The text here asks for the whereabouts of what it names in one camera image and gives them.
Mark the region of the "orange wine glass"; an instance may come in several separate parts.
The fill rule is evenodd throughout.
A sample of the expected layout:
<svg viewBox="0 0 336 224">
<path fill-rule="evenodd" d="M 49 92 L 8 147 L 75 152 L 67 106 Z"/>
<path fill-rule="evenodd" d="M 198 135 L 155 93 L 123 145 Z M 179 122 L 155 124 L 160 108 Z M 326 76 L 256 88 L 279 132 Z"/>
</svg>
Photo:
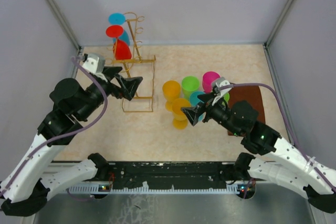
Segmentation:
<svg viewBox="0 0 336 224">
<path fill-rule="evenodd" d="M 191 107 L 190 102 L 185 98 L 178 98 L 172 103 L 173 126 L 178 130 L 183 130 L 188 125 L 188 119 L 181 108 Z"/>
<path fill-rule="evenodd" d="M 173 102 L 180 97 L 181 85 L 177 81 L 170 80 L 164 83 L 162 91 L 166 99 L 165 108 L 172 111 Z"/>
</svg>

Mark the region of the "green wine glass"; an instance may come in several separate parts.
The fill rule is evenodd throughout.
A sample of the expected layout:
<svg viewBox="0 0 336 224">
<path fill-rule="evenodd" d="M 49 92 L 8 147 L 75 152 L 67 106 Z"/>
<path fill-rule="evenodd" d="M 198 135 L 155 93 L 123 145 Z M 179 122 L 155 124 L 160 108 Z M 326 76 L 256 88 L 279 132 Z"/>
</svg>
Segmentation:
<svg viewBox="0 0 336 224">
<path fill-rule="evenodd" d="M 227 93 L 224 94 L 223 100 L 228 103 L 229 99 L 230 99 L 230 94 L 227 92 Z"/>
<path fill-rule="evenodd" d="M 200 87 L 199 79 L 195 76 L 187 76 L 182 80 L 181 86 L 184 98 L 188 100 L 193 92 L 198 91 Z"/>
</svg>

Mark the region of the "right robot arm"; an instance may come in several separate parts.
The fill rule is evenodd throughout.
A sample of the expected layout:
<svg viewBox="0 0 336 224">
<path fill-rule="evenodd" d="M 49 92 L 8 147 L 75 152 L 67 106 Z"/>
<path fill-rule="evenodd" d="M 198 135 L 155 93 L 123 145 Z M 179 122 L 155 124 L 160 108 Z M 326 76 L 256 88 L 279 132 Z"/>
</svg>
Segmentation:
<svg viewBox="0 0 336 224">
<path fill-rule="evenodd" d="M 247 150 L 235 162 L 235 175 L 242 180 L 253 178 L 275 183 L 292 190 L 317 209 L 335 213 L 335 169 L 301 153 L 279 132 L 257 120 L 258 112 L 245 100 L 229 107 L 215 102 L 214 95 L 202 94 L 194 107 L 182 107 L 192 125 L 214 120 L 242 138 Z"/>
</svg>

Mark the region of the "teal wine glass front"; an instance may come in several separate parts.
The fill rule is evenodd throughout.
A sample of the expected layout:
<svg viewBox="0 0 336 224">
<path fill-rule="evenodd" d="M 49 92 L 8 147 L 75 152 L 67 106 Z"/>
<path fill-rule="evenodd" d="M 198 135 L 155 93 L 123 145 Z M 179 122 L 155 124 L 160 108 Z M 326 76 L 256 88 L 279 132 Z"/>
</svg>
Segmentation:
<svg viewBox="0 0 336 224">
<path fill-rule="evenodd" d="M 205 92 L 203 91 L 195 91 L 193 92 L 190 97 L 189 97 L 189 102 L 192 106 L 196 106 L 198 103 L 202 102 L 198 96 L 199 95 L 202 95 L 202 94 L 205 94 Z"/>
</svg>

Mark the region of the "green wine glass front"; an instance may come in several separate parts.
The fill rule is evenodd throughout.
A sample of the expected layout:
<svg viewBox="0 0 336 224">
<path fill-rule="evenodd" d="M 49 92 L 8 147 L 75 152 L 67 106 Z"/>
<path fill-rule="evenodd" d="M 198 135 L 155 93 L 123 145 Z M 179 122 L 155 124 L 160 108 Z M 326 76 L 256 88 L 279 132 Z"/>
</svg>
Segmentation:
<svg viewBox="0 0 336 224">
<path fill-rule="evenodd" d="M 181 86 L 184 98 L 188 100 L 193 92 L 198 91 L 200 87 L 199 79 L 195 76 L 187 76 L 182 80 Z"/>
</svg>

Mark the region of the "orange wine glass front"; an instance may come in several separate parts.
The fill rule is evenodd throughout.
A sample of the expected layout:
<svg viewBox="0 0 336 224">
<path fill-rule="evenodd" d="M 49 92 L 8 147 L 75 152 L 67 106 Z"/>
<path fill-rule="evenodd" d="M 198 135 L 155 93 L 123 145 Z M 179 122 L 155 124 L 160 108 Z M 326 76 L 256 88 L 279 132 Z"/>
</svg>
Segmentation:
<svg viewBox="0 0 336 224">
<path fill-rule="evenodd" d="M 162 91 L 166 99 L 165 108 L 172 111 L 173 102 L 180 97 L 181 85 L 177 81 L 170 80 L 164 83 Z"/>
</svg>

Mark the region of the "pink wine glass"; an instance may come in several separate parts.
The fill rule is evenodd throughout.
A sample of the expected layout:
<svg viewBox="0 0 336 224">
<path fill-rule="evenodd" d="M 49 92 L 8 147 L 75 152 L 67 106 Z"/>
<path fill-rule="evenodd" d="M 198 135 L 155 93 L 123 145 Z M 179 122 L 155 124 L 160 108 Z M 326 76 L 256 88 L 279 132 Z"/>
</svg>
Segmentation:
<svg viewBox="0 0 336 224">
<path fill-rule="evenodd" d="M 202 87 L 205 93 L 212 91 L 212 82 L 220 78 L 220 75 L 214 71 L 208 71 L 203 74 Z"/>
</svg>

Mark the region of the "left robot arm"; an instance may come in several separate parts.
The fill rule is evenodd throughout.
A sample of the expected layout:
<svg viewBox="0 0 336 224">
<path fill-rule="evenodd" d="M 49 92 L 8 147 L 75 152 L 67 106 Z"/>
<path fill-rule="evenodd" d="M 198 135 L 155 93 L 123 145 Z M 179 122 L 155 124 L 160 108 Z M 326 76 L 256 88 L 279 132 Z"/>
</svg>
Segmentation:
<svg viewBox="0 0 336 224">
<path fill-rule="evenodd" d="M 85 180 L 108 177 L 109 163 L 93 153 L 82 162 L 54 175 L 43 175 L 45 169 L 80 132 L 81 122 L 100 106 L 107 109 L 109 95 L 132 100 L 142 77 L 124 78 L 122 67 L 104 67 L 104 79 L 89 73 L 92 84 L 83 89 L 74 78 L 57 83 L 49 95 L 54 103 L 37 129 L 34 140 L 13 172 L 1 182 L 1 211 L 7 216 L 28 217 L 39 212 L 58 193 Z"/>
</svg>

